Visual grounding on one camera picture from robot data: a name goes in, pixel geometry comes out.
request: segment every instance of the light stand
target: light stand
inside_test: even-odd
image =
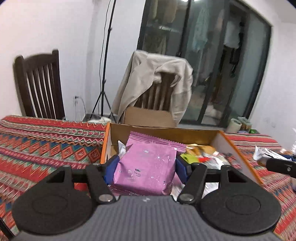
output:
[[[104,68],[103,68],[103,82],[102,82],[102,90],[100,92],[100,95],[96,101],[96,104],[94,106],[94,109],[91,113],[91,116],[89,119],[92,118],[93,114],[94,114],[94,111],[96,109],[96,106],[98,104],[98,102],[100,101],[100,98],[102,98],[102,101],[101,101],[101,117],[103,117],[103,114],[104,114],[104,98],[106,98],[106,101],[107,101],[107,104],[109,106],[109,109],[110,109],[110,112],[111,112],[111,106],[110,106],[110,103],[107,99],[107,96],[106,96],[106,93],[105,93],[105,83],[106,83],[106,79],[105,79],[105,75],[106,75],[106,62],[107,62],[107,53],[108,53],[108,45],[109,45],[109,39],[110,39],[110,33],[111,33],[111,25],[112,25],[112,20],[113,20],[113,14],[114,14],[114,9],[115,9],[115,4],[116,4],[116,0],[114,0],[113,2],[113,7],[112,7],[112,12],[111,12],[111,17],[110,17],[110,23],[109,23],[109,28],[108,28],[108,34],[107,34],[107,40],[106,40],[106,49],[105,49],[105,58],[104,58]],[[116,122],[116,119],[113,115],[113,113],[111,112],[111,114],[114,121]]]

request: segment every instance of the pink packaging bag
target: pink packaging bag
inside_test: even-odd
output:
[[[131,144],[135,143],[156,143],[156,144],[163,144],[163,145],[170,145],[174,147],[177,152],[185,153],[186,152],[186,145],[174,141],[169,141],[157,137],[148,136],[145,134],[141,134],[138,132],[131,131],[126,146],[130,146]]]
[[[117,164],[113,186],[138,195],[170,195],[175,158],[170,145],[133,144]]]

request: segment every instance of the beige jacket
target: beige jacket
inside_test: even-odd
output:
[[[180,122],[191,98],[192,67],[183,58],[142,50],[133,53],[113,102],[111,111],[118,114],[118,119],[153,83],[161,83],[160,73],[175,75],[170,112],[175,123]]]

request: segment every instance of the chair back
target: chair back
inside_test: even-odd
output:
[[[62,119],[65,116],[59,76],[59,51],[15,59],[16,84],[27,116]]]
[[[153,83],[136,101],[135,107],[149,110],[170,111],[170,99],[173,93],[171,83],[175,75],[161,73],[161,83]]]

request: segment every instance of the metal pivot bolt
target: metal pivot bolt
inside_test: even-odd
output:
[[[111,196],[110,194],[103,194],[99,196],[99,200],[101,202],[111,202],[113,200],[113,196]]]
[[[184,193],[181,194],[179,198],[184,202],[190,202],[194,199],[194,196],[191,194]]]

